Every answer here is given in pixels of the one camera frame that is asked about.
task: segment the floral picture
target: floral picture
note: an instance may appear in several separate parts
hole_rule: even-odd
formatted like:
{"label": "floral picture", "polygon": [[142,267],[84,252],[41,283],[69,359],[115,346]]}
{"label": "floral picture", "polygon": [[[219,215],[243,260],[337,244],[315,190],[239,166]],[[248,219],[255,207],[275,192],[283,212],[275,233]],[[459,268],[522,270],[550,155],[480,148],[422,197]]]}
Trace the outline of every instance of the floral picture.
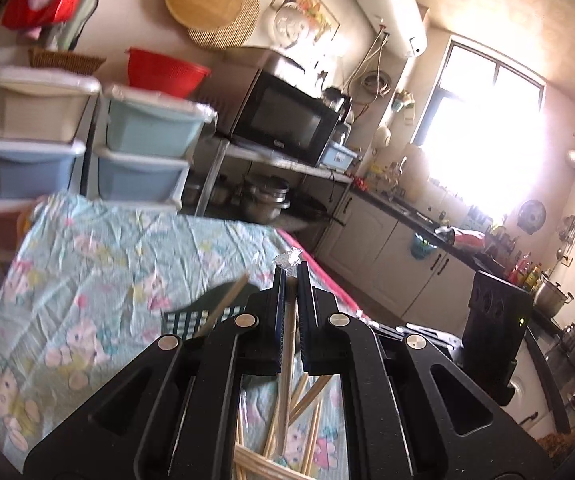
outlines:
{"label": "floral picture", "polygon": [[286,4],[296,4],[306,15],[312,30],[316,31],[315,44],[323,38],[327,41],[333,40],[340,23],[321,0],[273,0],[271,6],[278,10]]}

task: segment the wicker basket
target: wicker basket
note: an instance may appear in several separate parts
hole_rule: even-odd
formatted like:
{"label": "wicker basket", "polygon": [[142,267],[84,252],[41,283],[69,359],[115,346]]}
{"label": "wicker basket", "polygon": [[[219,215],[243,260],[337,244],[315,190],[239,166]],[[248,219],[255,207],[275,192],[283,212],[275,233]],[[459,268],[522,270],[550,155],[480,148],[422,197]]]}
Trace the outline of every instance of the wicker basket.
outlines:
{"label": "wicker basket", "polygon": [[43,48],[31,48],[28,56],[32,68],[60,68],[81,75],[92,75],[107,59],[68,51],[52,52]]}

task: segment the silver screw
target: silver screw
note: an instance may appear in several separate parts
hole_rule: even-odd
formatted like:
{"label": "silver screw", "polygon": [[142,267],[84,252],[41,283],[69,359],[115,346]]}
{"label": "silver screw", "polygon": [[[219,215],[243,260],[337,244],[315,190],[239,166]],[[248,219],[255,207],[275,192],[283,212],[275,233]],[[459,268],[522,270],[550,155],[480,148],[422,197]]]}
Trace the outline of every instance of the silver screw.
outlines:
{"label": "silver screw", "polygon": [[177,348],[179,340],[173,335],[164,335],[159,339],[159,348],[161,350],[172,350]]}
{"label": "silver screw", "polygon": [[330,323],[332,323],[334,326],[347,326],[349,325],[349,317],[338,312],[330,316]]}
{"label": "silver screw", "polygon": [[236,316],[234,322],[241,328],[248,328],[256,323],[256,318],[252,314],[241,314],[240,316]]}
{"label": "silver screw", "polygon": [[427,346],[427,340],[422,335],[412,334],[407,339],[407,344],[410,348],[415,350],[424,349]]}

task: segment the window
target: window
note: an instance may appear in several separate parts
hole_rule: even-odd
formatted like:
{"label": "window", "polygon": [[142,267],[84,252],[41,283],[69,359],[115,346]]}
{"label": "window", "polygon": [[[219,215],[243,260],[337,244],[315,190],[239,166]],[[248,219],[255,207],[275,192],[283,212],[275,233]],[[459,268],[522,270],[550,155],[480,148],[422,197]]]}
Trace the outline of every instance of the window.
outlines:
{"label": "window", "polygon": [[544,87],[453,42],[413,142],[430,175],[493,218],[516,207],[540,169]]}

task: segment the cartoon print tablecloth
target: cartoon print tablecloth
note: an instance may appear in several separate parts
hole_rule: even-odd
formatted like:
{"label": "cartoon print tablecloth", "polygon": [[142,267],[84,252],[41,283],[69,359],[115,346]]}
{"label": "cartoon print tablecloth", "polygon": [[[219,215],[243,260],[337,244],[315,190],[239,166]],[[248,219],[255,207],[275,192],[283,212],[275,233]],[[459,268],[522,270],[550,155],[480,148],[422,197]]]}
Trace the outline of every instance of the cartoon print tablecloth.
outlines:
{"label": "cartoon print tablecloth", "polygon": [[[272,286],[273,228],[111,208],[68,193],[50,197],[0,292],[0,449],[22,469],[28,451],[161,334],[163,312],[250,270]],[[329,290],[324,278],[312,285]],[[349,306],[339,300],[339,307]],[[295,383],[301,371],[296,359]],[[247,378],[245,444],[261,450],[276,382]],[[312,473],[347,478],[341,385],[324,392]],[[311,409],[291,428],[285,456],[298,469]]]}

